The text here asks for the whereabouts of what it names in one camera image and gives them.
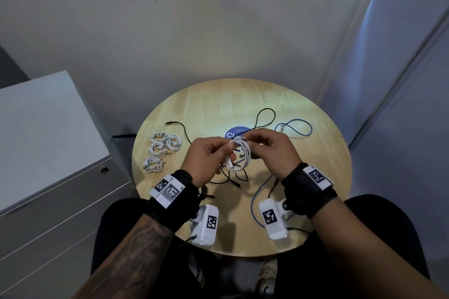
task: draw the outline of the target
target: black pants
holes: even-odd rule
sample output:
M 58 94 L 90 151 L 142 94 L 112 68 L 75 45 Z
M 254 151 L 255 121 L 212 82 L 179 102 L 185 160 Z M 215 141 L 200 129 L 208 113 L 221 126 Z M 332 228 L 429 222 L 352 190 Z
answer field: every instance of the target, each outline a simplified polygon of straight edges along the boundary
M 92 273 L 138 221 L 143 213 L 144 203 L 145 200 L 142 199 L 123 199 L 106 210 L 95 239 Z M 399 207 L 376 195 L 357 196 L 346 200 L 345 204 L 374 234 L 429 279 L 418 234 L 410 219 Z M 174 297 L 187 294 L 195 298 L 211 297 L 210 293 L 207 295 L 201 289 L 188 268 L 188 252 L 209 252 L 188 244 L 179 249 L 181 242 L 176 237 L 173 239 L 152 297 L 165 297 L 168 289 L 170 296 Z M 209 280 L 208 275 L 206 272 L 206 282 Z M 330 294 L 352 297 L 351 291 L 315 232 L 310 234 L 302 246 L 278 255 L 275 292 L 277 298 L 289 298 L 296 294 L 307 298 Z

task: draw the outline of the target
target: white cable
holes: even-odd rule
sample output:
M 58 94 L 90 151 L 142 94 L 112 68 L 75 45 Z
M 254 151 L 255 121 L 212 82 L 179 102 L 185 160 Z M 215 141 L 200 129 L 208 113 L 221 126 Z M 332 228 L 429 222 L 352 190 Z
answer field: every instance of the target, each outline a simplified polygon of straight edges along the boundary
M 157 129 L 157 130 L 153 131 L 153 133 L 150 135 L 149 139 L 152 143 L 156 143 L 156 142 L 165 142 L 167 137 L 168 137 L 168 135 L 165 130 Z
M 161 172 L 162 160 L 156 156 L 145 157 L 143 169 L 145 169 L 146 172 Z
M 235 166 L 231 159 L 229 158 L 229 156 L 226 156 L 226 158 L 224 159 L 224 162 L 226 164 L 226 167 L 228 168 L 228 170 L 232 171 L 232 172 L 239 172 L 244 170 L 249 164 L 250 164 L 250 160 L 251 160 L 251 149 L 250 146 L 248 145 L 248 143 L 246 142 L 246 138 L 242 137 L 242 138 L 234 138 L 232 141 L 232 143 L 237 144 L 238 146 L 241 147 L 241 154 L 243 156 L 240 157 L 244 157 L 244 162 L 242 164 L 241 167 Z
M 157 156 L 157 157 L 164 157 L 168 152 L 168 149 L 165 147 L 165 143 L 162 141 L 156 141 L 152 145 L 149 146 L 148 154 Z
M 182 140 L 177 134 L 170 134 L 165 141 L 167 148 L 173 151 L 178 151 L 181 149 Z

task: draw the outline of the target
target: wrist strap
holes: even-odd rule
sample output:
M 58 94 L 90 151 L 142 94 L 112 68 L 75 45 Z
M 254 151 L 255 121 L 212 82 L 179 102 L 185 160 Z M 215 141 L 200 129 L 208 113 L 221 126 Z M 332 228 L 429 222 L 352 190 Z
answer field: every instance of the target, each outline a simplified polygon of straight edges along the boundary
M 300 163 L 283 181 L 287 205 L 295 214 L 311 219 L 337 193 L 332 181 L 314 166 Z
M 166 175 L 151 191 L 152 198 L 144 207 L 144 213 L 176 232 L 199 211 L 198 188 L 190 174 L 177 170 Z

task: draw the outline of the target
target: blue sticker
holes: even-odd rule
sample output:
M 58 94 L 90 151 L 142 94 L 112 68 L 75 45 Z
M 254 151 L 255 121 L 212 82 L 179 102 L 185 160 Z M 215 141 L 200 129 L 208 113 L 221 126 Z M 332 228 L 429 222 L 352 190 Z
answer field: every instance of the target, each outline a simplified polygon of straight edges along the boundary
M 237 138 L 237 137 L 240 137 L 239 133 L 245 132 L 245 131 L 248 131 L 248 130 L 250 130 L 250 128 L 247 128 L 247 127 L 233 127 L 233 128 L 229 129 L 226 132 L 226 135 L 224 137 L 226 137 L 226 138 L 233 138 L 234 135 L 236 135 L 235 138 Z

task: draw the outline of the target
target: wooden table top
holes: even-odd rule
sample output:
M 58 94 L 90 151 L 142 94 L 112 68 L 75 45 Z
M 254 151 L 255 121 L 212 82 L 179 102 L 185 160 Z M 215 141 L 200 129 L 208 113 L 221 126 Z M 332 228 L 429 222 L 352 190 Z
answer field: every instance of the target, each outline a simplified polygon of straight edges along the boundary
M 188 150 L 189 143 L 182 126 L 165 125 L 165 122 L 182 122 L 191 141 L 198 137 L 224 137 L 230 128 L 254 127 L 257 113 L 267 107 L 276 111 L 276 119 L 268 126 L 270 129 L 274 129 L 277 123 L 286 123 L 294 118 L 306 120 L 313 126 L 312 135 L 306 138 L 301 138 L 290 128 L 285 128 L 283 132 L 290 137 L 301 158 L 323 171 L 334 181 L 334 189 L 339 197 L 347 199 L 352 178 L 351 157 L 342 134 L 329 116 L 316 104 L 290 89 L 269 82 L 239 78 L 208 81 L 185 88 L 164 100 L 148 115 L 139 129 L 132 150 L 132 174 L 140 196 L 149 199 L 149 191 L 164 175 L 179 169 Z M 259 116 L 258 125 L 269 123 L 272 118 L 272 111 L 264 110 Z M 293 122 L 291 125 L 299 132 L 310 132 L 305 123 Z M 146 173 L 142 169 L 143 160 L 148 156 L 149 136 L 156 129 L 179 135 L 182 147 L 163 157 L 162 172 Z M 288 238 L 271 241 L 266 230 L 256 224 L 250 211 L 251 198 L 270 176 L 270 172 L 262 160 L 251 160 L 246 171 L 249 182 L 240 181 L 231 173 L 231 178 L 239 182 L 241 188 L 230 182 L 223 185 L 207 184 L 209 194 L 217 198 L 206 199 L 202 203 L 217 206 L 220 216 L 215 244 L 201 248 L 250 257 L 277 254 L 302 245 L 307 238 L 302 232 L 291 231 Z M 239 173 L 239 177 L 244 178 L 243 172 Z M 225 179 L 223 175 L 218 175 L 213 181 L 222 182 Z M 272 177 L 254 201 L 253 210 L 261 222 L 258 204 L 267 199 L 274 180 Z M 271 197 L 275 201 L 285 198 L 280 183 Z M 304 216 L 294 215 L 288 225 L 312 230 L 309 220 Z M 176 235 L 187 239 L 190 236 L 189 223 L 184 224 Z

